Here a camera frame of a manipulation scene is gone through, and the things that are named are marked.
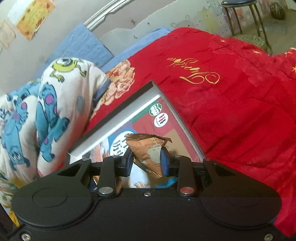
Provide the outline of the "black shallow box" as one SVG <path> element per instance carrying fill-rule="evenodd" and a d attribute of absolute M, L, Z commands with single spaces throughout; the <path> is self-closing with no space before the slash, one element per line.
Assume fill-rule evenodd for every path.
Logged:
<path fill-rule="evenodd" d="M 65 164 L 95 152 L 94 161 L 103 154 L 121 156 L 128 148 L 128 133 L 148 133 L 168 137 L 169 152 L 201 162 L 205 155 L 180 115 L 154 82 L 149 82 L 91 127 L 66 155 Z"/>

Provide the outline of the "red Disney bedspread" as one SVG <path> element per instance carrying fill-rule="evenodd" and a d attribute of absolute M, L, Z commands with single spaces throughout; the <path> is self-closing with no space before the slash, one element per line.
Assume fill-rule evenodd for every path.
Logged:
<path fill-rule="evenodd" d="M 295 233 L 295 48 L 269 56 L 238 39 L 178 28 L 106 75 L 111 87 L 87 131 L 154 81 L 206 156 L 280 194 L 275 225 Z"/>

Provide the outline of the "white certificate on wall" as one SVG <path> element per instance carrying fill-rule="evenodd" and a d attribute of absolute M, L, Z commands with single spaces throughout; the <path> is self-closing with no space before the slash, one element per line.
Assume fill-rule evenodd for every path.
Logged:
<path fill-rule="evenodd" d="M 13 28 L 8 24 L 7 21 L 3 21 L 1 23 L 1 32 L 0 32 L 1 46 L 8 49 L 15 38 L 16 38 L 16 33 L 13 30 Z"/>

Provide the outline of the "dark ball on floor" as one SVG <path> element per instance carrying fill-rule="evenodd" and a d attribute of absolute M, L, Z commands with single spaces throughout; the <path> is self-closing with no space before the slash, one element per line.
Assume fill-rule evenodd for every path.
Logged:
<path fill-rule="evenodd" d="M 285 10 L 279 3 L 270 4 L 270 13 L 271 16 L 276 20 L 285 20 Z"/>

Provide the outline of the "orange certificate on wall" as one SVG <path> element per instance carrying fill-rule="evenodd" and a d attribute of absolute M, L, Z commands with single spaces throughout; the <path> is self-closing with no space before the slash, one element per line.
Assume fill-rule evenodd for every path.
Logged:
<path fill-rule="evenodd" d="M 30 41 L 54 8 L 55 4 L 53 1 L 32 1 L 17 22 L 16 28 Z"/>

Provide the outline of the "Monsters Inc white quilt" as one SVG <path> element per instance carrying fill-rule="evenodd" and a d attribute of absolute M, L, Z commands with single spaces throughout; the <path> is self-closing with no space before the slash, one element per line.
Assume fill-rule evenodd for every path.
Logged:
<path fill-rule="evenodd" d="M 94 63 L 62 57 L 41 78 L 1 97 L 1 205 L 60 169 L 110 80 Z"/>

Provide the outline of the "light blue knitted scrunchie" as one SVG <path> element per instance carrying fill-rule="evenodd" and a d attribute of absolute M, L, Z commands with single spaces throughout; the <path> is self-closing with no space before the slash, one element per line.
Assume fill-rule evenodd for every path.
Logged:
<path fill-rule="evenodd" d="M 162 177 L 155 181 L 154 188 L 169 188 L 177 184 L 177 177 Z"/>

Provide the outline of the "brown triangular snack packet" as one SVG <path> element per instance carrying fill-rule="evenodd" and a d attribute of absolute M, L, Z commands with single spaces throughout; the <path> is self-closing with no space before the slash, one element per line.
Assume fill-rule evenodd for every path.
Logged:
<path fill-rule="evenodd" d="M 147 133 L 128 133 L 125 140 L 133 152 L 133 162 L 152 177 L 161 178 L 161 148 L 172 142 L 171 139 Z"/>

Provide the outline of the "blue pillow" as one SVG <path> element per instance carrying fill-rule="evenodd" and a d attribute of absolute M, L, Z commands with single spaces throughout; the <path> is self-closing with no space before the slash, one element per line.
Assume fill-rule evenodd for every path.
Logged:
<path fill-rule="evenodd" d="M 48 66 L 60 57 L 88 60 L 100 68 L 113 58 L 113 55 L 85 25 L 79 24 L 56 47 L 45 65 Z"/>

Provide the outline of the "blue round stool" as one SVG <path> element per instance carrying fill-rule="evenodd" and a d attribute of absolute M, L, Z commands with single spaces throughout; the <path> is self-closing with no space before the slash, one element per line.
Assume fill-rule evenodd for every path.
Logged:
<path fill-rule="evenodd" d="M 269 55 L 273 53 L 257 7 L 257 1 L 222 1 L 221 6 L 226 13 L 233 38 L 253 44 Z M 243 33 L 243 28 L 250 23 L 255 25 L 255 35 Z"/>

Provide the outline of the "blue bed sheet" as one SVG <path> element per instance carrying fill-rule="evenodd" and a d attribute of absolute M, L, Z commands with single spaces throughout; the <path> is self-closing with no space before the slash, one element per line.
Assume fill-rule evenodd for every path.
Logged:
<path fill-rule="evenodd" d="M 141 49 L 145 48 L 147 45 L 151 44 L 155 40 L 167 35 L 170 33 L 172 29 L 167 27 L 161 27 L 153 32 L 149 33 L 142 39 L 138 40 L 135 44 L 132 44 L 127 49 L 123 50 L 118 55 L 114 56 L 111 60 L 109 60 L 104 66 L 102 66 L 100 69 L 106 73 L 112 68 L 114 68 L 119 62 L 128 59 L 129 57 L 133 56 L 135 53 L 140 51 Z"/>

